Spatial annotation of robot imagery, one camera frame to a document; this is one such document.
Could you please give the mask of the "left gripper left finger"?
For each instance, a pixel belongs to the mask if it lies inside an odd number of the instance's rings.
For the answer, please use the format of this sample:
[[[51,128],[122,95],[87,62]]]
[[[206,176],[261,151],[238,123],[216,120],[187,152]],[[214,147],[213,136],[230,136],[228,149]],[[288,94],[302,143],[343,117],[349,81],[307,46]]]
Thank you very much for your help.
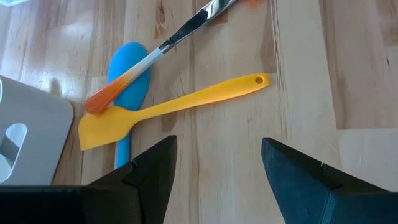
[[[163,224],[176,164],[167,136],[88,185],[0,187],[0,224]]]

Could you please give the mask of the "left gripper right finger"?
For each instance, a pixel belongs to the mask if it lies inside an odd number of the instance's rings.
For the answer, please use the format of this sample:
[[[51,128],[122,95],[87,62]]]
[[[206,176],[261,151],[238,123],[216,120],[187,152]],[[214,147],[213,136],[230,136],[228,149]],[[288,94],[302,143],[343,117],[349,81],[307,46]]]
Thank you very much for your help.
[[[286,224],[398,224],[390,192],[263,138],[266,176]]]

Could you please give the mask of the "yellow silicone spatula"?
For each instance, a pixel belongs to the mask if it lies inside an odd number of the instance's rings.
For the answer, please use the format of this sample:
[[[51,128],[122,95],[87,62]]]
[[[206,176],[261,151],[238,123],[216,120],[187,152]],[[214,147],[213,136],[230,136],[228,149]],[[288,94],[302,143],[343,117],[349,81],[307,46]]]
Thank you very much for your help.
[[[266,73],[254,73],[233,78],[139,111],[112,106],[96,116],[86,114],[79,122],[78,135],[82,151],[117,142],[132,127],[143,120],[247,95],[267,87],[271,78]]]

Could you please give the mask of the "blue silicone spoon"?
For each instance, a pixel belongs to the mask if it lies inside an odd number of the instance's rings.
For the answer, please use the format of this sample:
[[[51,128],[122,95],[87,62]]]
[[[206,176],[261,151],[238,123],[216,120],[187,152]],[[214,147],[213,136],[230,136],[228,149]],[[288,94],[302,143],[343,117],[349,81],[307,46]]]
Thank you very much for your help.
[[[147,56],[147,50],[138,42],[130,42],[122,45],[114,53],[109,63],[108,83],[141,61]],[[136,80],[134,80],[113,102],[114,106],[137,111],[144,101],[149,89],[151,71],[148,68]],[[114,168],[118,169],[129,162],[131,155],[131,133],[116,143]]]

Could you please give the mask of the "orange and white handled knife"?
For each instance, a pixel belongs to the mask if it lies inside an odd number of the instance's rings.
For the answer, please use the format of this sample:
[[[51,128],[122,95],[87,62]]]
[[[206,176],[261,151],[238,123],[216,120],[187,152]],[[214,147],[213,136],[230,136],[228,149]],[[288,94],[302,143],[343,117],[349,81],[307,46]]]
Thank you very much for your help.
[[[179,42],[189,37],[198,29],[208,24],[219,16],[237,0],[211,0],[194,14],[176,33],[171,35],[159,47],[154,49],[148,56],[144,57],[136,65],[117,77],[85,102],[85,109],[90,114],[102,113],[108,105],[119,96],[138,76],[147,70],[152,64],[162,58],[170,49]]]

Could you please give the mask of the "clear plastic bin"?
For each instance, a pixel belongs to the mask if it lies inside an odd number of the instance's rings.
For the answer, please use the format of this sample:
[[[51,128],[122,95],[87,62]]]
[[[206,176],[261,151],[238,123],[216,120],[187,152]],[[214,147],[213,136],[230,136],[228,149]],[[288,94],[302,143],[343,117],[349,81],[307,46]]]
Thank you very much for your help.
[[[11,7],[15,6],[17,4],[21,4],[23,2],[27,2],[29,0],[0,0],[0,5],[6,6],[6,7]]]

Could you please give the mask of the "white plastic handled bin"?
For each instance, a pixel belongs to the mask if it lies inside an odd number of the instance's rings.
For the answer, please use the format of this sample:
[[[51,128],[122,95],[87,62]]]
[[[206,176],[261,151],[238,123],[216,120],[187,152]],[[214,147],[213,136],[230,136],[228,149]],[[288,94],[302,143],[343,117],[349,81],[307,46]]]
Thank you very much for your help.
[[[0,75],[0,186],[51,184],[72,120],[68,100]]]

